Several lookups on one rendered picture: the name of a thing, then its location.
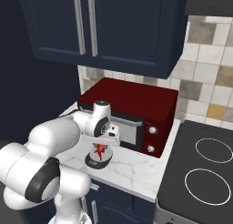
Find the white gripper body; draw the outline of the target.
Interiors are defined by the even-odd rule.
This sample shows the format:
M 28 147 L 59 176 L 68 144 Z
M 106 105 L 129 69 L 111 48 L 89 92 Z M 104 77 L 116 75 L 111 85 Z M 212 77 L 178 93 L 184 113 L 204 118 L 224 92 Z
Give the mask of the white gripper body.
M 86 143 L 90 144 L 101 144 L 101 145 L 107 145 L 111 147 L 118 147 L 120 145 L 120 141 L 117 137 L 90 137 L 87 135 L 83 135 L 82 139 Z

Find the red fish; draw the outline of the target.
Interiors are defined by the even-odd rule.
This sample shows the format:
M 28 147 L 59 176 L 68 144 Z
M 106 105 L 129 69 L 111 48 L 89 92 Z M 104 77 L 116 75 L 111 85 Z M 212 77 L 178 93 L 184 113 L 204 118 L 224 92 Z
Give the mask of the red fish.
M 106 145 L 104 144 L 96 144 L 95 145 L 95 153 L 98 154 L 99 159 L 102 159 L 102 155 L 105 153 L 106 151 Z

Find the black microwave door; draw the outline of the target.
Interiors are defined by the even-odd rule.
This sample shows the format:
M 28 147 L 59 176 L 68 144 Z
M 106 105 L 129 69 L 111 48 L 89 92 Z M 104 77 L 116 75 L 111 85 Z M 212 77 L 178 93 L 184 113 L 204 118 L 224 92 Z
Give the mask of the black microwave door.
M 120 117 L 127 120 L 142 122 L 142 126 L 140 127 L 131 127 L 111 121 L 111 124 L 118 128 L 120 140 L 119 146 L 140 152 L 143 145 L 144 120 L 141 117 L 135 117 L 129 114 L 121 113 L 117 110 L 114 110 L 113 108 L 111 108 L 111 117 Z M 105 136 L 115 137 L 117 135 L 115 133 L 116 127 L 110 128 L 108 132 L 105 133 Z

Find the dark red microwave oven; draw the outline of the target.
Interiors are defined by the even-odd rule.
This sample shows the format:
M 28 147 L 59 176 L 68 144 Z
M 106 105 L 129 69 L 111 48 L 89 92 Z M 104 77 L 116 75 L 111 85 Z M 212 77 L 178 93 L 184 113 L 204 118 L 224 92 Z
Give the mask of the dark red microwave oven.
M 178 92 L 134 82 L 104 77 L 78 100 L 78 107 L 93 110 L 96 100 L 105 100 L 111 108 L 144 120 L 140 153 L 160 158 L 173 125 Z

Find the navy drawer front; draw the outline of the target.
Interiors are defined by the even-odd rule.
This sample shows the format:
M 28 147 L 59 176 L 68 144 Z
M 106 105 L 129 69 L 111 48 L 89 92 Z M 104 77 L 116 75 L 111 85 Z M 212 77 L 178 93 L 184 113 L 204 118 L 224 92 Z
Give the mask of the navy drawer front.
M 154 203 L 151 203 L 147 200 L 144 200 L 142 198 L 129 194 L 118 188 L 108 186 L 99 181 L 92 179 L 91 183 L 99 186 L 98 191 L 95 191 L 92 189 L 96 196 L 98 196 L 102 200 L 110 202 L 111 204 L 115 204 L 118 207 L 138 209 L 140 207 L 154 207 L 155 206 Z

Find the navy base cupboard door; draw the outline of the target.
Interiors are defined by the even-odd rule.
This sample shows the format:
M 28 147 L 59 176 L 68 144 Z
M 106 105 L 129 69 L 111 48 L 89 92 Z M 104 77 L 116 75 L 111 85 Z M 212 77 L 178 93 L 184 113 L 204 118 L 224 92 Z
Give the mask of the navy base cupboard door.
M 96 201 L 98 224 L 154 224 L 152 218 L 143 219 L 137 214 L 124 211 L 100 199 L 86 197 L 88 215 L 93 221 L 91 202 Z

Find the dark navy tall side panel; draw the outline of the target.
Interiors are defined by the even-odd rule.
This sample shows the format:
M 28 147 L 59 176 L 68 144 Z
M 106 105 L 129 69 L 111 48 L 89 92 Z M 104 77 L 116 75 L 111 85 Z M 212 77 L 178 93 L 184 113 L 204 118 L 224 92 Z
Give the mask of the dark navy tall side panel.
M 77 67 L 34 58 L 20 0 L 0 0 L 0 145 L 25 143 L 79 95 Z

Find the black hob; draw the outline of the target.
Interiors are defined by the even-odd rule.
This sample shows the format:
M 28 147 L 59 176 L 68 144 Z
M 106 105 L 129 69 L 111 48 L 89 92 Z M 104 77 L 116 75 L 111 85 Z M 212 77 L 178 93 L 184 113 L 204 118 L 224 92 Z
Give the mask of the black hob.
M 233 130 L 184 121 L 157 194 L 156 224 L 233 224 Z

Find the dark grey range hood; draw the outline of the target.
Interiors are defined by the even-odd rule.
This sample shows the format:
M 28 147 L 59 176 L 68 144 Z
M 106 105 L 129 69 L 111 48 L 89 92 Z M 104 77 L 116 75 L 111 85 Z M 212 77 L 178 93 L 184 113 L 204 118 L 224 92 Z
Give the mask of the dark grey range hood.
M 233 0 L 187 0 L 185 13 L 233 17 Z

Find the navy wall cupboard door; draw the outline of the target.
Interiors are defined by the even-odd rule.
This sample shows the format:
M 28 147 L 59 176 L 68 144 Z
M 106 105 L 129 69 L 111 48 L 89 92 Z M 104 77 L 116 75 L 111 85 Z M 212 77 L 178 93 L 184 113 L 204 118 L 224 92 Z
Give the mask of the navy wall cupboard door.
M 83 65 L 80 55 L 74 0 L 20 0 L 35 58 Z M 81 0 L 85 37 L 85 0 Z
M 91 67 L 167 79 L 183 53 L 187 0 L 95 0 Z

